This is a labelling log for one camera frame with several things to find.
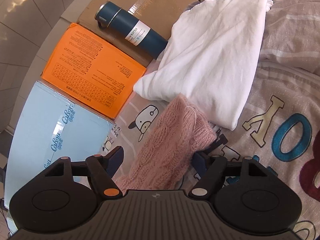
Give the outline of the dark blue thermos bottle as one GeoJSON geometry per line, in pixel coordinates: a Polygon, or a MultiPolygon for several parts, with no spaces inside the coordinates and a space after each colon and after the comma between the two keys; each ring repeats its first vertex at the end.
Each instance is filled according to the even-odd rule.
{"type": "Polygon", "coordinates": [[[165,38],[148,25],[110,1],[100,6],[94,18],[100,29],[115,30],[154,59],[158,58],[168,44],[165,38]]]}

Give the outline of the light blue Cobou box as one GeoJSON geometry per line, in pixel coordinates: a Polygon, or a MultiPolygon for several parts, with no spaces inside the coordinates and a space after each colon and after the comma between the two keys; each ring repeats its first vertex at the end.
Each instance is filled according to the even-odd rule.
{"type": "Polygon", "coordinates": [[[4,183],[5,205],[60,157],[84,161],[99,153],[113,124],[36,81],[12,140],[4,183]]]}

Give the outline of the brown flat cardboard sheet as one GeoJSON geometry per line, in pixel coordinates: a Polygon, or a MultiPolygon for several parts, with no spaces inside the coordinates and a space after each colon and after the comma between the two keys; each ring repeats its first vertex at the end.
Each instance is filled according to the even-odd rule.
{"type": "Polygon", "coordinates": [[[74,0],[62,14],[62,18],[75,22],[102,37],[143,66],[147,66],[152,57],[142,49],[125,40],[119,32],[100,29],[95,13],[107,1],[120,6],[165,39],[171,35],[173,24],[185,8],[196,0],[74,0]]]}

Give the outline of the pink knitted sweater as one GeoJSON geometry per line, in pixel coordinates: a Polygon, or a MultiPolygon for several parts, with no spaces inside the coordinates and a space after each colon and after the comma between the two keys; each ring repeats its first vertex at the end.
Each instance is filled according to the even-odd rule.
{"type": "Polygon", "coordinates": [[[116,180],[127,190],[172,190],[187,172],[195,152],[216,139],[204,114],[179,94],[159,116],[127,175],[116,180]]]}

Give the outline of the orange cardboard box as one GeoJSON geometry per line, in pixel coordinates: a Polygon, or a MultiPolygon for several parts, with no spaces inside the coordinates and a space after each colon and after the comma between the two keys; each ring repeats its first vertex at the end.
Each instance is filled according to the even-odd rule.
{"type": "Polygon", "coordinates": [[[42,78],[87,107],[115,119],[146,68],[79,24],[71,23],[42,78]]]}

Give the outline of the white folded garment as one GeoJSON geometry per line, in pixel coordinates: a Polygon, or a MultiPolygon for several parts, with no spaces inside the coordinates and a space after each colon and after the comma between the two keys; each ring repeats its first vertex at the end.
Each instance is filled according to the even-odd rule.
{"type": "Polygon", "coordinates": [[[172,101],[178,94],[207,119],[233,130],[257,69],[268,0],[204,0],[183,12],[156,71],[134,91],[148,100],[172,101]]]}

